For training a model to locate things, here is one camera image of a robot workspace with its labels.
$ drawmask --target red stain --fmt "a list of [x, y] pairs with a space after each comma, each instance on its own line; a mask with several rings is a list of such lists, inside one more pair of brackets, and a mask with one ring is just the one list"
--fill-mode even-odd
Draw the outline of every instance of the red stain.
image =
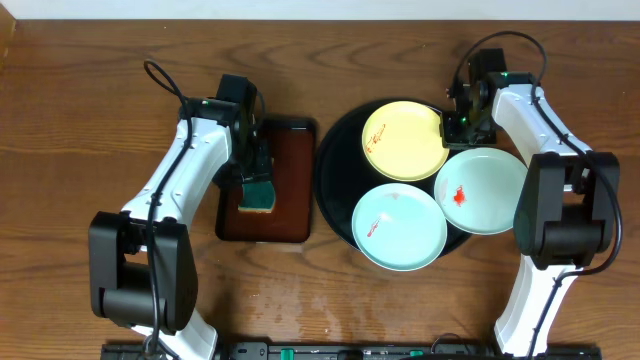
[[373, 224], [371, 224], [371, 230], [369, 230], [367, 237], [371, 237], [371, 235], [373, 235], [373, 232], [376, 231], [376, 229], [378, 228], [379, 222], [380, 222], [380, 218], [377, 218], [376, 221], [374, 221]]
[[464, 191], [462, 190], [462, 185], [460, 185], [456, 190], [456, 195], [453, 197], [453, 201], [455, 201], [458, 206], [462, 206], [462, 203], [467, 201], [467, 198], [464, 196]]
[[378, 130], [378, 132], [373, 134], [373, 136], [369, 138], [369, 141], [367, 141], [368, 153], [372, 153], [373, 150], [375, 149], [375, 144], [377, 144], [381, 140], [382, 133], [384, 132], [385, 127], [387, 127], [387, 124], [382, 124], [382, 127], [380, 128], [380, 130]]

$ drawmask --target black round tray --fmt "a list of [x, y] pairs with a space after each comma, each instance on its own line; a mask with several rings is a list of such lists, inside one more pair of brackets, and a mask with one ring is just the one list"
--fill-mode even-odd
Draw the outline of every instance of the black round tray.
[[[414, 99], [383, 99], [362, 105], [342, 117], [327, 133], [316, 153], [313, 170], [313, 192], [325, 220], [344, 241], [358, 249], [351, 231], [351, 216], [356, 204], [367, 191], [376, 186], [398, 182], [376, 171], [365, 158], [361, 137], [364, 124], [379, 107], [394, 101], [413, 101], [441, 112], [431, 104]], [[457, 154], [450, 151], [449, 157]], [[406, 182], [433, 196], [436, 174]], [[447, 243], [440, 256], [462, 245], [471, 234], [447, 221]]]

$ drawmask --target sponge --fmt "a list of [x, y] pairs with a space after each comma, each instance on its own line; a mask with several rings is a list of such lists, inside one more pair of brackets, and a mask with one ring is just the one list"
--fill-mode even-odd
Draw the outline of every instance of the sponge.
[[241, 212], [271, 213], [276, 205], [276, 191], [271, 181], [242, 185]]

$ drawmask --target white wall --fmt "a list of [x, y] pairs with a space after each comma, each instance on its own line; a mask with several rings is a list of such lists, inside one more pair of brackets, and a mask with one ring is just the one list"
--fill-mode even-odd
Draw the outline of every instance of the white wall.
[[0, 0], [16, 19], [640, 20], [640, 0]]

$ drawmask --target wooden table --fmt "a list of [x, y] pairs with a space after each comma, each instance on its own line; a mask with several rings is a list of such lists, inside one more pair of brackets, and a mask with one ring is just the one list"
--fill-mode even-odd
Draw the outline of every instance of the wooden table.
[[[175, 134], [175, 97], [142, 70], [152, 57], [188, 95], [223, 73], [248, 76], [270, 111], [317, 119], [319, 137], [350, 109], [387, 96], [442, 107], [459, 57], [503, 29], [547, 48], [555, 111], [583, 141], [618, 156], [625, 242], [607, 272], [578, 280], [553, 343], [640, 352], [640, 24], [529, 22], [22, 21], [0, 77], [0, 358], [94, 359], [140, 340], [89, 306], [87, 229], [145, 184]], [[532, 46], [501, 39], [512, 69], [537, 73]], [[216, 239], [218, 191], [193, 222], [198, 310], [226, 338], [429, 343], [485, 338], [518, 269], [508, 232], [473, 237], [419, 271], [395, 273], [336, 236], [317, 207], [302, 245]]]

